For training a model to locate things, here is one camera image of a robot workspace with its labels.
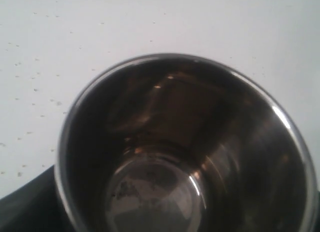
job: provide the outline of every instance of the white countertop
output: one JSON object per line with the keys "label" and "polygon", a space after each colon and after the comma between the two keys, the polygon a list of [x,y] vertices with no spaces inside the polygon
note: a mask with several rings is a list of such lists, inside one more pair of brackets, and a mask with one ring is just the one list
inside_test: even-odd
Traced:
{"label": "white countertop", "polygon": [[320,183],[320,0],[0,0],[0,198],[55,162],[65,112],[100,72],[158,52],[204,56],[264,87]]}

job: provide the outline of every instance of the stainless steel cup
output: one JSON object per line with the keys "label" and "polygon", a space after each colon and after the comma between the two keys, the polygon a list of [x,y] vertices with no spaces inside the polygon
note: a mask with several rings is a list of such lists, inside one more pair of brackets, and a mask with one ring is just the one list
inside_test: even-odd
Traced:
{"label": "stainless steel cup", "polygon": [[277,102],[211,60],[118,64],[75,101],[55,166],[78,232],[311,232],[317,183]]}

